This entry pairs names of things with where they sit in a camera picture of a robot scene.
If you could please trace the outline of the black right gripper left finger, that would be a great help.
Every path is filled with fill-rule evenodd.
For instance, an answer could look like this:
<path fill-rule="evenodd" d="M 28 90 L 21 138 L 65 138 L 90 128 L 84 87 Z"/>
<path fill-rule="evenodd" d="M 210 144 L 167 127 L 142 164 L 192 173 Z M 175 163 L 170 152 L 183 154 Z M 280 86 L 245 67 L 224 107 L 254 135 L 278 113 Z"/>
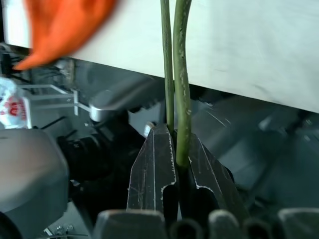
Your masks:
<path fill-rule="evenodd" d="M 152 210 L 176 219 L 178 182 L 173 139 L 165 124 L 153 127 L 131 168 L 128 210 Z"/>

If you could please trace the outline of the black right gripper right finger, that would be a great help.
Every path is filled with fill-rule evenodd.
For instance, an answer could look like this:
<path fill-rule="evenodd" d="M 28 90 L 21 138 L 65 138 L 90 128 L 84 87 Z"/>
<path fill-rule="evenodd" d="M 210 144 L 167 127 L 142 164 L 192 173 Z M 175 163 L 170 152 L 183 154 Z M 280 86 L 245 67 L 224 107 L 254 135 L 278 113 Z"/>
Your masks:
<path fill-rule="evenodd" d="M 231 172 L 192 134 L 186 166 L 175 165 L 183 219 L 207 220 L 215 210 L 227 210 L 237 220 L 249 218 Z"/>

